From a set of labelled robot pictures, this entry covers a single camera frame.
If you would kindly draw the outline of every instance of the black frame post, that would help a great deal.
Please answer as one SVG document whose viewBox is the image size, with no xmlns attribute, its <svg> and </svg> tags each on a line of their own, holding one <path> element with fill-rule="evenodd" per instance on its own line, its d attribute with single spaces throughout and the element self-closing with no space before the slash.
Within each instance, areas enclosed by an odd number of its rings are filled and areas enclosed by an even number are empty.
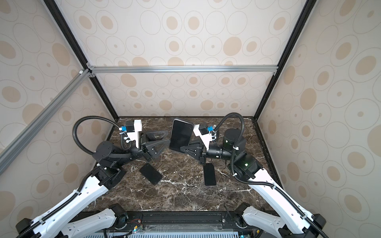
<svg viewBox="0 0 381 238">
<path fill-rule="evenodd" d="M 275 73 L 275 75 L 272 76 L 272 78 L 269 82 L 269 85 L 267 86 L 266 91 L 265 91 L 265 93 L 261 99 L 261 102 L 259 103 L 258 109 L 254 114 L 253 125 L 254 125 L 255 131 L 257 133 L 259 142 L 261 144 L 263 155 L 267 161 L 267 164 L 269 165 L 269 170 L 270 170 L 270 173 L 271 173 L 273 179 L 280 186 L 281 186 L 280 179 L 279 179 L 278 173 L 275 169 L 274 162 L 270 156 L 269 150 L 266 146 L 266 143 L 265 143 L 265 140 L 263 138 L 261 129 L 259 128 L 258 119 L 259 119 L 259 116 L 261 115 L 261 113 L 262 113 L 262 111 L 263 111 L 263 109 L 267 103 L 267 100 L 270 98 L 271 92 L 274 89 L 274 86 L 277 83 L 279 76 L 283 71 L 283 68 L 286 66 L 287 60 L 290 57 L 291 52 L 294 49 L 300 34 L 302 33 L 304 25 L 306 24 L 308 17 L 310 16 L 311 11 L 315 6 L 316 1 L 317 0 L 307 0 L 306 3 L 304 4 L 303 10 L 299 15 L 299 18 L 298 18 L 298 21 L 296 22 L 295 28 L 292 31 L 291 36 L 287 42 L 286 48 L 283 51 L 282 56 L 280 57 L 280 60 L 278 63 L 278 70 Z"/>
<path fill-rule="evenodd" d="M 63 17 L 62 13 L 60 12 L 56 2 L 54 0 L 44 0 L 47 8 L 49 9 L 51 15 L 53 16 L 54 20 L 56 21 L 58 27 L 60 28 L 62 34 L 66 38 L 67 42 L 69 43 L 70 47 L 72 48 L 73 52 L 75 53 L 76 57 L 78 58 L 79 62 L 81 63 L 82 67 L 84 69 L 89 69 L 91 73 L 91 68 L 87 65 L 88 60 L 86 59 L 85 54 L 83 53 L 81 47 L 79 46 L 77 40 L 75 39 L 72 31 L 69 28 L 69 25 L 65 21 L 65 18 Z M 111 101 L 107 97 L 105 91 L 102 88 L 102 85 L 99 83 L 99 80 L 97 79 L 96 75 L 93 74 L 93 77 L 90 77 L 91 82 L 93 83 L 95 89 L 97 90 L 99 96 L 103 100 L 104 104 L 106 105 L 107 109 L 109 110 L 111 116 L 114 118 L 115 121 L 118 121 L 119 116 L 117 112 L 115 111 L 114 107 L 111 104 Z"/>
</svg>

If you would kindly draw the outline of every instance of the smartphone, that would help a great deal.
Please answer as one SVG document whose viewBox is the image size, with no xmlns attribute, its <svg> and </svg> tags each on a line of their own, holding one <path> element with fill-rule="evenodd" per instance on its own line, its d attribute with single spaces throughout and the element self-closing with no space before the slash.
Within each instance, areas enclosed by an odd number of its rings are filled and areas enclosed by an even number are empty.
<svg viewBox="0 0 381 238">
<path fill-rule="evenodd" d="M 181 152 L 180 147 L 189 145 L 193 133 L 193 123 L 175 118 L 172 124 L 171 142 L 169 148 L 171 150 Z"/>
<path fill-rule="evenodd" d="M 141 167 L 139 172 L 152 184 L 157 184 L 163 178 L 163 175 L 149 163 L 146 163 L 143 167 Z"/>
<path fill-rule="evenodd" d="M 204 165 L 204 182 L 206 186 L 214 186 L 217 184 L 214 165 L 212 163 Z"/>
</svg>

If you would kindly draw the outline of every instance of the patterned wall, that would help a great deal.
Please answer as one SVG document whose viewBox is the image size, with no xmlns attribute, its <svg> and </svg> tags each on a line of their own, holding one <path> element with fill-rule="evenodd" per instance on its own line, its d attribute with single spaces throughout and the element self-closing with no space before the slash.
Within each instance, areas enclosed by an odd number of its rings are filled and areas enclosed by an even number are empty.
<svg viewBox="0 0 381 238">
<path fill-rule="evenodd" d="M 0 152 L 82 68 L 38 0 L 0 1 Z"/>
<path fill-rule="evenodd" d="M 277 64 L 305 0 L 58 0 L 93 65 Z"/>
<path fill-rule="evenodd" d="M 286 191 L 335 238 L 380 237 L 381 1 L 322 0 L 259 123 Z"/>
<path fill-rule="evenodd" d="M 252 116 L 272 72 L 98 74 L 119 116 Z"/>
<path fill-rule="evenodd" d="M 93 168 L 95 160 L 72 137 L 73 124 L 89 115 L 112 119 L 86 79 L 0 176 L 1 238 L 16 237 L 17 222 L 50 209 Z M 79 126 L 78 137 L 86 148 L 95 150 L 111 126 L 88 120 Z"/>
</svg>

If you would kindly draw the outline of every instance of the flexible hose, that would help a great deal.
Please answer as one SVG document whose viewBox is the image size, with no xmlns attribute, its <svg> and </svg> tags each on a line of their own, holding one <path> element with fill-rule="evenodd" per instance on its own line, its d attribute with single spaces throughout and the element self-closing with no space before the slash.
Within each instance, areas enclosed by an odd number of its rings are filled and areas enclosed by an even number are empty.
<svg viewBox="0 0 381 238">
<path fill-rule="evenodd" d="M 262 185 L 262 186 L 270 186 L 270 187 L 274 187 L 274 184 L 271 184 L 271 183 L 268 183 L 268 182 L 246 182 L 246 181 L 242 181 L 240 180 L 239 178 L 236 177 L 236 174 L 235 174 L 235 171 L 234 171 L 234 160 L 235 160 L 235 154 L 236 154 L 236 150 L 234 148 L 237 147 L 238 145 L 238 142 L 241 140 L 242 136 L 243 136 L 243 133 L 244 133 L 244 130 L 245 130 L 245 121 L 242 117 L 242 115 L 240 115 L 239 113 L 237 112 L 232 112 L 232 113 L 229 113 L 227 114 L 226 116 L 224 116 L 224 118 L 222 118 L 222 120 L 218 123 L 217 127 L 216 127 L 216 131 L 220 128 L 220 126 L 226 121 L 226 119 L 230 118 L 230 117 L 238 117 L 239 120 L 241 121 L 241 130 L 240 130 L 240 133 L 239 135 L 237 136 L 237 138 L 235 139 L 235 142 L 233 144 L 233 150 L 232 150 L 232 156 L 230 158 L 230 170 L 231 170 L 231 173 L 233 175 L 233 177 L 235 177 L 236 180 L 238 180 L 239 182 L 241 183 L 244 183 L 244 184 L 248 184 L 248 185 Z M 275 187 L 275 190 L 278 191 L 290 204 L 291 206 L 300 214 L 301 217 L 304 217 L 305 214 L 304 212 L 294 203 L 294 201 L 292 201 L 292 199 L 279 187 Z M 328 238 L 328 236 L 315 224 L 313 223 L 308 217 L 305 218 L 305 220 L 323 237 L 323 238 Z"/>
<path fill-rule="evenodd" d="M 86 183 L 86 180 L 92 175 L 92 173 L 97 169 L 98 167 L 95 167 L 93 170 L 90 171 L 90 173 L 88 173 L 81 181 L 81 184 L 79 185 L 77 191 L 79 193 L 81 193 L 82 191 L 82 188 L 84 187 L 85 183 Z M 21 238 L 23 237 L 25 234 L 29 233 L 30 231 L 32 231 L 33 229 L 35 229 L 37 226 L 39 226 L 41 224 L 41 221 L 46 221 L 48 220 L 50 217 L 52 217 L 54 214 L 56 214 L 58 211 L 60 211 L 61 209 L 63 209 L 66 205 L 68 205 L 71 201 L 73 201 L 76 197 L 78 196 L 78 193 L 75 193 L 73 194 L 68 200 L 66 200 L 63 204 L 61 204 L 59 207 L 57 207 L 56 209 L 54 209 L 52 212 L 48 213 L 45 217 L 43 217 L 40 221 L 34 223 L 33 225 L 31 225 L 29 228 L 27 228 L 26 230 L 24 230 L 23 232 L 21 232 L 16 238 Z"/>
<path fill-rule="evenodd" d="M 82 117 L 81 119 L 79 119 L 73 126 L 73 139 L 74 139 L 74 142 L 77 144 L 77 146 L 83 150 L 84 152 L 86 152 L 87 154 L 89 155 L 93 155 L 94 152 L 92 152 L 91 150 L 87 149 L 86 147 L 84 147 L 81 142 L 79 141 L 78 139 L 78 135 L 77 135 L 77 130 L 78 130 L 78 126 L 79 124 L 81 124 L 82 122 L 86 121 L 86 120 L 91 120 L 91 119 L 98 119 L 98 120 L 102 120 L 102 121 L 107 121 L 108 123 L 111 123 L 113 124 L 114 126 L 116 126 L 117 128 L 119 128 L 119 125 L 115 122 L 113 122 L 112 120 L 108 119 L 108 118 L 104 118 L 104 117 L 99 117 L 99 116 L 86 116 L 86 117 Z M 120 135 L 120 147 L 124 150 L 128 150 L 131 148 L 131 143 L 129 143 L 128 147 L 126 147 L 123 143 L 124 139 L 123 139 L 123 134 Z"/>
</svg>

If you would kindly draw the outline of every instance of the marble tabletop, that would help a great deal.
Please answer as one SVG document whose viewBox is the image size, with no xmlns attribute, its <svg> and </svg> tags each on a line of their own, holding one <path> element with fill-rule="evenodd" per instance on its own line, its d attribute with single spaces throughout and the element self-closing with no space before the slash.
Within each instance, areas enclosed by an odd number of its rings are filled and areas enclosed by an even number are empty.
<svg viewBox="0 0 381 238">
<path fill-rule="evenodd" d="M 168 130 L 170 138 L 173 117 L 142 117 L 120 118 L 118 124 L 124 125 L 126 120 L 141 119 L 143 131 Z M 187 117 L 185 120 L 199 124 L 216 125 L 221 118 Z M 228 128 L 239 128 L 237 118 L 229 118 L 220 128 L 218 143 L 222 143 L 224 131 Z M 119 131 L 114 131 L 110 141 L 119 144 Z M 246 151 L 253 155 L 268 170 L 261 146 L 258 142 L 251 118 L 245 118 Z M 122 181 L 96 201 L 85 211 L 103 210 L 109 205 L 119 203 L 126 211 L 225 211 L 234 210 L 242 202 L 256 208 L 265 207 L 272 210 L 267 202 L 253 189 L 236 181 L 225 168 L 225 162 L 213 159 L 215 167 L 216 186 L 205 186 L 203 167 L 192 157 L 166 148 L 152 165 L 161 174 L 162 180 L 151 184 L 141 175 L 139 169 L 145 164 L 145 159 L 135 160 L 124 165 L 127 171 Z"/>
</svg>

